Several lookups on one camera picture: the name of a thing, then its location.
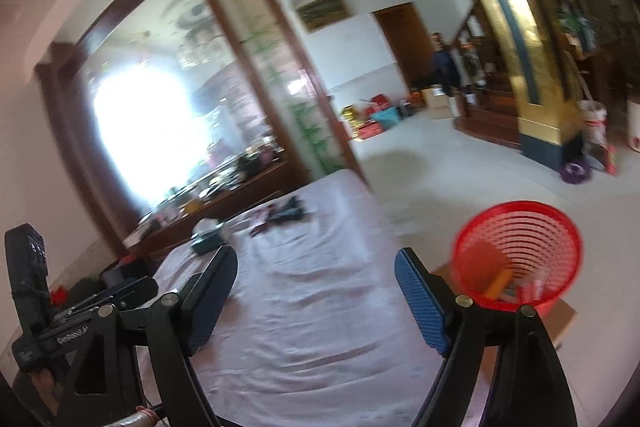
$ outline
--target table covered with white cloth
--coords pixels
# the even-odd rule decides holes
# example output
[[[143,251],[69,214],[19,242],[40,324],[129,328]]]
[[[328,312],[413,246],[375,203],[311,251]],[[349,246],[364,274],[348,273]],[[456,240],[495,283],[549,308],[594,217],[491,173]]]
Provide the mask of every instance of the table covered with white cloth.
[[[212,409],[243,427],[408,427],[442,357],[425,344],[396,282],[402,245],[351,171],[294,194],[302,221],[251,237],[251,210],[225,225],[238,276],[209,343],[191,358]],[[211,255],[176,248],[154,276],[160,293],[181,287]],[[146,353],[140,371],[158,403]],[[486,393],[479,380],[465,426],[478,424]]]

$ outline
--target red plastic laundry basket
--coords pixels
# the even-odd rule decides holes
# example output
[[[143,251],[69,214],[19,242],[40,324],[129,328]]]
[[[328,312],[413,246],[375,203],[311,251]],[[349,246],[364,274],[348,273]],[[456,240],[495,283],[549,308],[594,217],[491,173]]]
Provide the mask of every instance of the red plastic laundry basket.
[[[490,243],[508,257],[508,266],[516,280],[540,273],[542,268],[546,280],[540,299],[507,303],[485,298],[471,288],[468,284],[471,270],[482,263],[478,249],[470,250],[478,241]],[[571,219],[548,204],[510,201],[488,208],[460,231],[453,247],[451,275],[461,290],[480,306],[516,311],[527,303],[544,316],[571,286],[581,263],[582,240]]]

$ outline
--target person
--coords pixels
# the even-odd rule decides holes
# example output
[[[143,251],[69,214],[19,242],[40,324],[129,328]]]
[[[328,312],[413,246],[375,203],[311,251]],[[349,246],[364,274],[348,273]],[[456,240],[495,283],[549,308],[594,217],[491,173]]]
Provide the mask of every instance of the person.
[[[456,67],[456,63],[447,49],[442,33],[436,32],[431,34],[433,42],[433,74],[442,84],[442,90],[447,96],[453,95],[453,88],[460,89],[460,73]]]

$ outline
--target wooden door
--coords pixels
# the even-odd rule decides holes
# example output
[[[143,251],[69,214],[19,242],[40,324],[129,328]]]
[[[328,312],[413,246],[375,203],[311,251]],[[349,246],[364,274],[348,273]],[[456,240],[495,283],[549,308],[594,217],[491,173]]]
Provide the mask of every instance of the wooden door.
[[[431,73],[431,38],[413,3],[374,12],[408,87]]]

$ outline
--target bed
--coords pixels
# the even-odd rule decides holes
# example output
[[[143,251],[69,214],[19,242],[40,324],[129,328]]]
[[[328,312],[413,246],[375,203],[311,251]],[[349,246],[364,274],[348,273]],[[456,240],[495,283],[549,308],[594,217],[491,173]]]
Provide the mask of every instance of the bed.
[[[209,343],[191,358],[213,410],[244,427],[410,426],[440,368],[394,276],[401,248],[373,195],[343,170],[300,188],[308,217],[250,237],[227,223],[238,277]],[[189,243],[155,274],[160,291],[202,269]],[[148,354],[145,394],[159,401]],[[464,425],[480,420],[476,383]]]

